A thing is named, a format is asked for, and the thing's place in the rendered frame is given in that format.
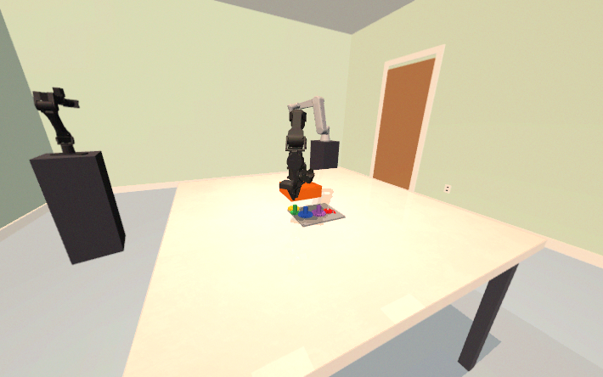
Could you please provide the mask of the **blue gear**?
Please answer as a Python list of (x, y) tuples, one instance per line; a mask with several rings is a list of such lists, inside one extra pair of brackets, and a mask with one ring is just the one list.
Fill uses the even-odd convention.
[(302, 217), (302, 218), (303, 218), (303, 217), (304, 217), (304, 218), (309, 218), (309, 217), (312, 217), (312, 216), (313, 216), (313, 214), (312, 214), (312, 212), (308, 211), (308, 207), (307, 207), (307, 206), (303, 206), (303, 211), (300, 211), (300, 212), (298, 213), (298, 216), (299, 216), (299, 217)]

